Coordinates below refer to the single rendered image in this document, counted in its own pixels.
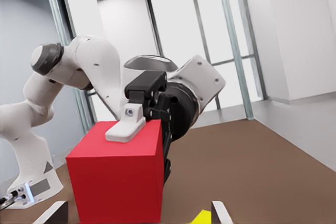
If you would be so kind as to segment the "red wooden cube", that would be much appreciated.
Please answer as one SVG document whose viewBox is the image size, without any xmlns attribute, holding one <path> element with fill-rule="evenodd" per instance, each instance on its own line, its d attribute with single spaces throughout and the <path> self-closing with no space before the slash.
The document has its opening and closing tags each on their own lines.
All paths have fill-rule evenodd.
<svg viewBox="0 0 336 224">
<path fill-rule="evenodd" d="M 80 224 L 158 223 L 164 162 L 160 120 L 129 142 L 107 141 L 115 121 L 96 123 L 66 157 Z"/>
</svg>

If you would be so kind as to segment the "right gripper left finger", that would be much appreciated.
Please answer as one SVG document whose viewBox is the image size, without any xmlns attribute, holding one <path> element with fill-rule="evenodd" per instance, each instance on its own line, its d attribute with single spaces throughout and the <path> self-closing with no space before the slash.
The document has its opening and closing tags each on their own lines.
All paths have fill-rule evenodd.
<svg viewBox="0 0 336 224">
<path fill-rule="evenodd" d="M 68 223 L 68 202 L 57 201 L 45 210 L 34 224 L 67 224 Z"/>
</svg>

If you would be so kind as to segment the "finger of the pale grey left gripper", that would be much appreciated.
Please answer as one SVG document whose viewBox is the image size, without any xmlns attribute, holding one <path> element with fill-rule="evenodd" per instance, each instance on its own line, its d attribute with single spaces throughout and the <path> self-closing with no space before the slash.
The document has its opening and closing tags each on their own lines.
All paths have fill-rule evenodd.
<svg viewBox="0 0 336 224">
<path fill-rule="evenodd" d="M 107 130 L 105 136 L 107 141 L 129 142 L 145 126 L 146 119 L 143 115 L 142 104 L 127 103 L 121 110 L 121 117 L 118 123 Z"/>
</svg>

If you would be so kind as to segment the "silver frame post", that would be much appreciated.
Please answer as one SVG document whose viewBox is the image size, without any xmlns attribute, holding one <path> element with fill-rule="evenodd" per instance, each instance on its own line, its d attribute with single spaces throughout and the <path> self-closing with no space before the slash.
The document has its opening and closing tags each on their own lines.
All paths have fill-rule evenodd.
<svg viewBox="0 0 336 224">
<path fill-rule="evenodd" d="M 64 22 L 58 0 L 49 0 L 50 9 L 53 15 L 54 23 L 56 26 L 57 35 L 62 46 L 67 46 L 70 40 L 67 38 Z M 88 109 L 87 94 L 86 92 L 77 88 L 71 88 L 75 99 L 76 109 L 79 116 L 79 121 L 82 127 L 82 131 L 86 134 L 93 126 L 92 116 Z"/>
<path fill-rule="evenodd" d="M 254 76 L 254 81 L 256 84 L 257 94 L 261 97 L 262 100 L 267 100 L 268 97 L 266 93 L 265 82 L 263 79 L 263 73 L 261 70 L 261 64 L 259 61 L 259 55 L 253 25 L 251 22 L 251 15 L 248 7 L 248 2 L 247 0 L 238 0 L 238 5 L 247 41 L 247 48 L 250 56 L 251 68 Z"/>
<path fill-rule="evenodd" d="M 248 86 L 246 83 L 246 77 L 245 77 L 244 67 L 243 67 L 243 63 L 241 59 L 242 57 L 241 57 L 240 50 L 239 50 L 239 44 L 238 44 L 236 29 L 234 25 L 232 10 L 230 7 L 230 2 L 229 0 L 221 0 L 221 1 L 222 1 L 224 14 L 225 14 L 230 44 L 232 47 L 233 58 L 234 58 L 235 66 L 236 66 L 236 72 L 237 72 L 239 87 L 241 91 L 241 97 L 243 100 L 244 110 L 246 114 L 246 119 L 253 120 L 254 114 L 253 114 L 253 109 L 251 106 Z"/>
</svg>

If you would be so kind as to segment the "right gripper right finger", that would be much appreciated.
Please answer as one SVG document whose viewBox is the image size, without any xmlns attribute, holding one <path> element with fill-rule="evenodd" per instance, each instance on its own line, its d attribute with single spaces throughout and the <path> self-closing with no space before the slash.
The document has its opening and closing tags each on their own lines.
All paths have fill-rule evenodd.
<svg viewBox="0 0 336 224">
<path fill-rule="evenodd" d="M 212 224 L 233 224 L 233 221 L 221 201 L 211 202 L 211 223 Z"/>
</svg>

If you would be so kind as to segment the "silver frame crossbar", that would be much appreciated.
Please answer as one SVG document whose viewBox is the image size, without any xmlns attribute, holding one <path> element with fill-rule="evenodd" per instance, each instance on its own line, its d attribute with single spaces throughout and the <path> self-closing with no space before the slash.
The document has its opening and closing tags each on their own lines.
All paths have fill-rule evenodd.
<svg viewBox="0 0 336 224">
<path fill-rule="evenodd" d="M 241 56 L 241 60 L 244 60 L 244 59 L 249 59 L 249 58 L 254 58 L 255 55 L 246 55 L 246 56 Z M 229 60 L 225 60 L 225 61 L 220 61 L 220 62 L 215 62 L 215 63 L 211 63 L 212 66 L 219 66 L 219 65 L 223 65 L 223 64 L 227 64 L 227 63 L 231 63 L 231 62 L 234 62 L 235 59 L 232 58 L 232 59 L 229 59 Z"/>
</svg>

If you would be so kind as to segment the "yellow wooden block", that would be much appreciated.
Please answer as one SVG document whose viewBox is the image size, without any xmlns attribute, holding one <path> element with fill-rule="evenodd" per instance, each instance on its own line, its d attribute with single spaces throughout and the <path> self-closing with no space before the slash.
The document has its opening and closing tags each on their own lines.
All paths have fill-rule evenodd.
<svg viewBox="0 0 336 224">
<path fill-rule="evenodd" d="M 211 211 L 202 209 L 190 224 L 212 224 Z"/>
</svg>

